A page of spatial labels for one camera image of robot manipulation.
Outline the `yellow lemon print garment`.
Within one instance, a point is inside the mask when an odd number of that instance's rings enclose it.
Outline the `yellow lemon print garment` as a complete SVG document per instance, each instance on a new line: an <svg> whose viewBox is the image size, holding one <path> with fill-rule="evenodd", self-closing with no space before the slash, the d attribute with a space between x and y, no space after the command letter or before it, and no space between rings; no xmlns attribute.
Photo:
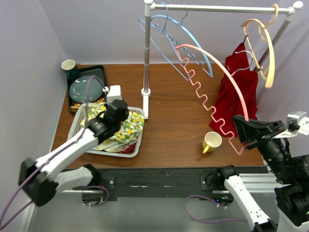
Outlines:
<svg viewBox="0 0 309 232"><path fill-rule="evenodd" d="M105 112L105 105L99 104L88 110L88 121L94 119L101 112ZM138 113L137 110L129 110L128 118L121 122L121 128L112 137L102 142L102 145L112 144L112 142L120 142L124 144L129 144L129 142L137 140L137 137L142 132L144 125L144 112ZM85 126L85 117L80 122L80 128Z"/></svg>

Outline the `red polka dot skirt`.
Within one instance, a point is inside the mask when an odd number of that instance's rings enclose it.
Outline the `red polka dot skirt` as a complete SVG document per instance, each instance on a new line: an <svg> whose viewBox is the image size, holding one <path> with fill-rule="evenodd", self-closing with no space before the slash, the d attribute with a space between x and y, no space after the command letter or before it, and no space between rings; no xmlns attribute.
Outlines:
<svg viewBox="0 0 309 232"><path fill-rule="evenodd" d="M125 150L119 151L118 154L129 155L135 151L136 143L130 144Z"/></svg>

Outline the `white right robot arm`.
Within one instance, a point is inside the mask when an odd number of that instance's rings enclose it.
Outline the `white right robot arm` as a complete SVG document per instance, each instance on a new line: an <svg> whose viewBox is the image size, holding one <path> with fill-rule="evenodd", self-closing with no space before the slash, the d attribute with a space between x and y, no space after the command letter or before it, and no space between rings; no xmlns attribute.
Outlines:
<svg viewBox="0 0 309 232"><path fill-rule="evenodd" d="M246 188L233 165L218 168L206 177L207 185L227 189L238 203L252 232L307 232L309 230L309 157L292 157L288 138L308 135L306 112L288 114L287 122L263 122L232 117L244 149L257 148L282 186L275 188L279 222L263 212Z"/></svg>

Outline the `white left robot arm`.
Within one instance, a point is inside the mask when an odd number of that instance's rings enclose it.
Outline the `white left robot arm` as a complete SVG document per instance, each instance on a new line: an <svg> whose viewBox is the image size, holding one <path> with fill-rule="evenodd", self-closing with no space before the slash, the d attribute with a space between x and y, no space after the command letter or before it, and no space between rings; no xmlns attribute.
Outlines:
<svg viewBox="0 0 309 232"><path fill-rule="evenodd" d="M64 190L86 186L96 189L101 175L90 164L79 169L64 169L82 154L114 136L128 118L128 105L114 100L106 111L88 121L74 137L51 153L36 160L28 158L21 164L18 184L36 206L41 207Z"/></svg>

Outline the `pastel floral skirt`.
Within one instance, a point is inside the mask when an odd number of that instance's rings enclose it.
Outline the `pastel floral skirt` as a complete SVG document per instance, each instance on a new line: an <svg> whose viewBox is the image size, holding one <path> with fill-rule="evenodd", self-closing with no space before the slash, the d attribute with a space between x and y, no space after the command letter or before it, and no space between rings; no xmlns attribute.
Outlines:
<svg viewBox="0 0 309 232"><path fill-rule="evenodd" d="M135 141L126 141L120 139L108 139L103 143L99 144L93 150L96 151L106 151L106 152L119 152L125 150L130 144L134 144Z"/></svg>

